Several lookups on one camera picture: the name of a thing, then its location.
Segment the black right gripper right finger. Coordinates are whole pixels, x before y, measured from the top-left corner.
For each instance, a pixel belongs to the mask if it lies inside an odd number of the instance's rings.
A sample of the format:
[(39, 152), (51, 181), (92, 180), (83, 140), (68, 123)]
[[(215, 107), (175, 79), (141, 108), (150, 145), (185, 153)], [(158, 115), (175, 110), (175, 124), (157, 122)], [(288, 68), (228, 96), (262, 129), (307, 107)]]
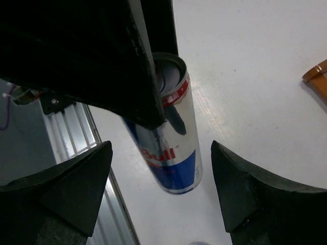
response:
[(213, 141), (211, 160), (233, 244), (326, 244), (326, 190), (267, 171)]

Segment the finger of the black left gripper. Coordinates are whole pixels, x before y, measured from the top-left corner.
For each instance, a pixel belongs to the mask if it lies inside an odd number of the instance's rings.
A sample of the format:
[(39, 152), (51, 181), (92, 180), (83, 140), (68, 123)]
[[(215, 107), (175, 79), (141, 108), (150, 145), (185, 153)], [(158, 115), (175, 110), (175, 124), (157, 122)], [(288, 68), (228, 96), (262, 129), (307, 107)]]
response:
[(140, 1), (1, 1), (1, 78), (148, 129), (165, 120)]
[(178, 45), (171, 0), (141, 0), (152, 52), (178, 55)]

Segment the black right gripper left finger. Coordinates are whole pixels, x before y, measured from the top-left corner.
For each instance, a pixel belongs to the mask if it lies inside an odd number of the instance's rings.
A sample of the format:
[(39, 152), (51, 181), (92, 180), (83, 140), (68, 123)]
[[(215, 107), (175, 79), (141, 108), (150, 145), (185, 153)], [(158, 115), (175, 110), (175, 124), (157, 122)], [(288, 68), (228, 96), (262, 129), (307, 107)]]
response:
[(1, 244), (86, 244), (112, 162), (105, 141), (77, 157), (1, 186)]

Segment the silver blue can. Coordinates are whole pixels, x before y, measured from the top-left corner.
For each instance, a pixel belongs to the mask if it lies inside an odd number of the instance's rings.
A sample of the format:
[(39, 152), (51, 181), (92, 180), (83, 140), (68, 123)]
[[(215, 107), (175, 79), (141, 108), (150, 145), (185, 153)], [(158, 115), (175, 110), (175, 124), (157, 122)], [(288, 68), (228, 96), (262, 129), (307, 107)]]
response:
[(205, 241), (193, 241), (189, 245), (211, 245), (211, 244)]
[(190, 76), (177, 55), (154, 53), (165, 122), (154, 130), (123, 119), (139, 152), (159, 186), (184, 194), (202, 179), (202, 161)]

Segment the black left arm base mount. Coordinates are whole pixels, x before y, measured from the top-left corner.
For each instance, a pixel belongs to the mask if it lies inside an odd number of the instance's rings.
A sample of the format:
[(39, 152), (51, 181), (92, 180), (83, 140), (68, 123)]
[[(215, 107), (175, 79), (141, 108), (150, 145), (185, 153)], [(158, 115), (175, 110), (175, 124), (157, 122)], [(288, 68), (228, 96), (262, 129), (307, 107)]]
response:
[(11, 99), (17, 105), (27, 105), (39, 100), (45, 115), (64, 112), (64, 109), (76, 104), (75, 101), (56, 93), (38, 91), (21, 86), (14, 88)]

